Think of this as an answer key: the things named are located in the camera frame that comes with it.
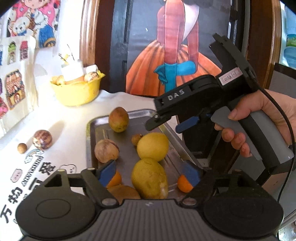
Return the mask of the striped pepino melon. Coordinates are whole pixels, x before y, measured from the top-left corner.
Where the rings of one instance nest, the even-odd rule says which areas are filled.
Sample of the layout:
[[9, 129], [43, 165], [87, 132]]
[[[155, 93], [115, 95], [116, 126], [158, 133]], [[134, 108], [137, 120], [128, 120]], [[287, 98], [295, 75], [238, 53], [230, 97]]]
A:
[[110, 139], [103, 139], [96, 143], [94, 148], [96, 159], [105, 164], [110, 160], [117, 160], [119, 157], [119, 147]]
[[38, 130], [33, 135], [32, 143], [37, 149], [46, 150], [53, 145], [53, 138], [49, 131]]

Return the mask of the striped pepino melon back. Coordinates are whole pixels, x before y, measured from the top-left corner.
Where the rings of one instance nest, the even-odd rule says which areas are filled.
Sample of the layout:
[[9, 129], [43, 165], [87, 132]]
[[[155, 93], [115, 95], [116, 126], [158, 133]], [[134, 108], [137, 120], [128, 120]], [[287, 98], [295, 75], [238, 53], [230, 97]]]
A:
[[33, 135], [32, 143], [37, 149], [46, 150], [53, 145], [53, 138], [49, 131], [38, 130]]

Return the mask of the houses drawing paper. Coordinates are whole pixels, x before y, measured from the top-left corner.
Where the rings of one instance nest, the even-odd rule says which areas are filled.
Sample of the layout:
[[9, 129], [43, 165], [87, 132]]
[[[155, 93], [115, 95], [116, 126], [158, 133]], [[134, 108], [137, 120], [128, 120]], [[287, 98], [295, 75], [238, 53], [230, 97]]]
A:
[[1, 41], [1, 137], [38, 105], [35, 45], [36, 40], [31, 36]]

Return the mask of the girl with bear drawing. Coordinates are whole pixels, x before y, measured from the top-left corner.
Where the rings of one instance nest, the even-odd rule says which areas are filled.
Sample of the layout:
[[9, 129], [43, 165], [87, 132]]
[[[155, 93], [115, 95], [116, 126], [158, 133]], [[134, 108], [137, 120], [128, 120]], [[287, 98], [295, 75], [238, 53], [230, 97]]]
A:
[[32, 36], [37, 49], [55, 46], [60, 7], [60, 1], [18, 1], [6, 15], [4, 36]]

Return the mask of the striped pepino melon front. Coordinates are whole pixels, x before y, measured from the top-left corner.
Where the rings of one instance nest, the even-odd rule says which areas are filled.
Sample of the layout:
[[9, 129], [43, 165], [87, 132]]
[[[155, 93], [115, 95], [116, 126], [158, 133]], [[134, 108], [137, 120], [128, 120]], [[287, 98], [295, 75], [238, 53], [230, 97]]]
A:
[[110, 160], [117, 160], [119, 157], [119, 147], [110, 139], [103, 139], [96, 143], [94, 148], [96, 159], [105, 164]]

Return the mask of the yellow lemon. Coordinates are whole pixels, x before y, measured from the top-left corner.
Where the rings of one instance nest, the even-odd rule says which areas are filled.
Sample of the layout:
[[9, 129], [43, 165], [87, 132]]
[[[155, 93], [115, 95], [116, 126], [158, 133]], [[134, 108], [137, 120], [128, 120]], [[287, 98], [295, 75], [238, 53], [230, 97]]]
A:
[[137, 144], [140, 159], [151, 158], [157, 162], [165, 158], [169, 151], [169, 140], [163, 133], [148, 133]]

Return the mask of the small brown longan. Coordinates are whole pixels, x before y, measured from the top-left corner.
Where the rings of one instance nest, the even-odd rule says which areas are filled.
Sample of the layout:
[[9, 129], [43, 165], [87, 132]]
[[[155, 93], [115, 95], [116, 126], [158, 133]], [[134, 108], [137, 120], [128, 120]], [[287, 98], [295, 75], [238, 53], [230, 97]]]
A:
[[27, 151], [28, 147], [25, 143], [20, 143], [17, 146], [17, 150], [20, 154], [24, 154]]
[[142, 134], [138, 133], [132, 136], [131, 142], [134, 146], [137, 146], [139, 140], [142, 138]]

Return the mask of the yellow fruit in bowl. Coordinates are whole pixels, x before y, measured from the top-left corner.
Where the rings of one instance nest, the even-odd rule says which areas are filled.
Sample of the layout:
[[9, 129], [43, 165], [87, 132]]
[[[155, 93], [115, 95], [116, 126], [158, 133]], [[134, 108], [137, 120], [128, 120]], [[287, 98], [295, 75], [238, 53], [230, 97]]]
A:
[[63, 75], [59, 75], [59, 76], [53, 76], [52, 77], [52, 80], [51, 80], [51, 83], [52, 84], [55, 84], [55, 85], [64, 85], [65, 84], [65, 80], [64, 80], [64, 77]]

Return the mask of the yellow plastic bowl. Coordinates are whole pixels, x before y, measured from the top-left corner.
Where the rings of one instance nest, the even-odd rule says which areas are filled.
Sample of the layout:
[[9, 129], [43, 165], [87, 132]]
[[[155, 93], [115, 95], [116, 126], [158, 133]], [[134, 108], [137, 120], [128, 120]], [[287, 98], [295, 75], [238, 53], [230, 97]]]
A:
[[55, 92], [56, 98], [64, 106], [80, 106], [92, 102], [99, 95], [101, 79], [105, 74], [97, 71], [99, 77], [85, 82], [84, 76], [64, 85], [50, 85]]

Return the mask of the metal baking tray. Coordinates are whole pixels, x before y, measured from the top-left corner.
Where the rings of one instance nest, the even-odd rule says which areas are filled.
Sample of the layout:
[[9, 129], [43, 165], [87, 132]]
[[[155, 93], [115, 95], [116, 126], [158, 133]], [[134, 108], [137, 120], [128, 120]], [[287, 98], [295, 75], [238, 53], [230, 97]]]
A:
[[100, 168], [107, 159], [114, 159], [116, 170], [123, 184], [130, 184], [143, 199], [182, 200], [185, 193], [178, 188], [178, 180], [184, 174], [188, 161], [196, 164], [197, 177], [203, 174], [197, 159], [188, 150], [168, 124], [148, 132], [145, 123], [152, 117], [152, 110], [132, 111], [129, 124], [123, 132], [110, 127], [110, 118], [100, 117], [87, 125], [88, 166]]

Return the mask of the small brown longan front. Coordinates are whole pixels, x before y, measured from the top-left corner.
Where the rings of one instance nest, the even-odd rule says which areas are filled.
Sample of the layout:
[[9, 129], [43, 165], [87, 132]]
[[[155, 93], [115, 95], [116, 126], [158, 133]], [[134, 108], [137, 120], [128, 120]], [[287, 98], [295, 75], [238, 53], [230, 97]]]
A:
[[142, 134], [138, 133], [132, 136], [131, 142], [134, 146], [137, 146], [139, 140], [142, 138]]

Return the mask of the small orange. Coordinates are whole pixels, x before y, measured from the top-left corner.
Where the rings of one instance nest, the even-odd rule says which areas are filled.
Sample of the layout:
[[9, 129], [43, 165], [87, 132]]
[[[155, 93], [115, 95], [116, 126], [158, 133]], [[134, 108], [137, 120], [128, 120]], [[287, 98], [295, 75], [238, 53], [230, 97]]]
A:
[[180, 175], [179, 176], [178, 181], [177, 181], [177, 186], [184, 193], [189, 193], [193, 189], [193, 186], [187, 180], [185, 175]]
[[106, 188], [111, 188], [113, 186], [121, 185], [122, 178], [121, 174], [119, 173], [118, 170], [116, 170], [115, 175], [112, 177], [110, 182], [107, 184]]

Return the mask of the green-yellow round fruit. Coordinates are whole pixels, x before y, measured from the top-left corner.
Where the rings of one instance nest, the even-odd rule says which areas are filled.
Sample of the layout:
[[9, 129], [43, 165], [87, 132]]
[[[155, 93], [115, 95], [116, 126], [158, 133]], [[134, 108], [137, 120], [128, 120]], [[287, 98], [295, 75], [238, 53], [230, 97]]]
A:
[[143, 199], [166, 199], [168, 178], [164, 168], [151, 158], [139, 160], [131, 174], [134, 188]]

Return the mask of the brown kiwi fruit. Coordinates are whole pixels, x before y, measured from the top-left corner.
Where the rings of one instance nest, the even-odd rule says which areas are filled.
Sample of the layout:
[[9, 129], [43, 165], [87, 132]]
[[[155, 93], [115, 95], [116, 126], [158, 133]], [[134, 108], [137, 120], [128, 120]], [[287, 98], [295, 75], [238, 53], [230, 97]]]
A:
[[140, 195], [134, 188], [127, 185], [117, 185], [107, 189], [119, 202], [122, 202], [126, 199], [140, 199]]

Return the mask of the green-brown passion fruit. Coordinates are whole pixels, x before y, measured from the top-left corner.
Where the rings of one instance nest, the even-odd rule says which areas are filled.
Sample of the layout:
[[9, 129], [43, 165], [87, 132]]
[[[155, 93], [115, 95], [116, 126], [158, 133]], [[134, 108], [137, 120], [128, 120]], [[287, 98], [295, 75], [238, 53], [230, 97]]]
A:
[[109, 126], [116, 133], [124, 132], [129, 124], [127, 111], [122, 107], [115, 108], [108, 117]]

